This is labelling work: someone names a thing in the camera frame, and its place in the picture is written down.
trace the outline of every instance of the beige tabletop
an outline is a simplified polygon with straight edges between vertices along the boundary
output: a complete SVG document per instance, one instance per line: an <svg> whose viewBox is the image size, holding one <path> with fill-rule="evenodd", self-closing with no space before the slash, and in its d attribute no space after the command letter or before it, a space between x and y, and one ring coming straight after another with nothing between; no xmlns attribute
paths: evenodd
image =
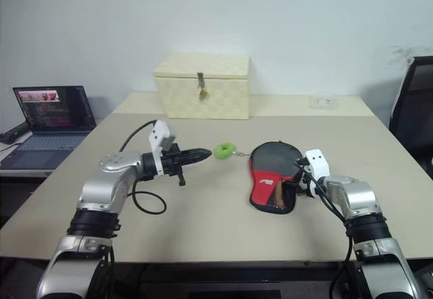
<svg viewBox="0 0 433 299"><path fill-rule="evenodd" d="M47 259L65 234L86 179L99 159L116 152L129 133L154 118L166 120L181 149L213 149L224 141L250 152L282 140L301 152L320 148L333 174L367 181L392 235L407 258L433 257L433 182L375 116L261 116L249 120L170 120L160 114L109 115L42 184L1 230L1 255ZM148 152L144 130L127 151ZM142 182L167 202L159 216L144 214L128 199L114 239L119 262L342 260L347 238L341 222L319 200L300 197L287 215L258 211L248 201L248 157L207 160L176 177ZM157 209L153 198L140 198Z"/></svg>

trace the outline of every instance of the storage box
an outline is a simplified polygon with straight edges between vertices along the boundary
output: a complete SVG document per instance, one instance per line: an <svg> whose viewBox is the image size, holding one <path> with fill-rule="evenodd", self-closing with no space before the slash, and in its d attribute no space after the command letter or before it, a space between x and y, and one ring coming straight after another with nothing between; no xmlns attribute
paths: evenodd
<svg viewBox="0 0 433 299"><path fill-rule="evenodd" d="M248 119L247 55L177 54L153 72L169 118Z"/></svg>

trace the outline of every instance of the white wall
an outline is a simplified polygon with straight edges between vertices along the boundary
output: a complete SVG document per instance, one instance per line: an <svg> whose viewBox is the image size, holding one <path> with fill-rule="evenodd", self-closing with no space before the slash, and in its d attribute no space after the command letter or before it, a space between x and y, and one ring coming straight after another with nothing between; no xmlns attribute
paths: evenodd
<svg viewBox="0 0 433 299"><path fill-rule="evenodd" d="M95 115L174 52L247 53L252 93L359 94L387 122L412 55L433 54L433 0L0 0L2 131L12 86L82 84Z"/></svg>

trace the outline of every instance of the white electrical socket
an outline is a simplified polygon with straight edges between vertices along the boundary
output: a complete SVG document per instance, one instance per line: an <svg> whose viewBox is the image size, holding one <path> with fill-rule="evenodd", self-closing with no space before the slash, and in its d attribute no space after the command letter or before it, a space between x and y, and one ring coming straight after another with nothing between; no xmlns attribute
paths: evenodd
<svg viewBox="0 0 433 299"><path fill-rule="evenodd" d="M335 96L311 96L310 108L316 110L335 110L338 107Z"/></svg>

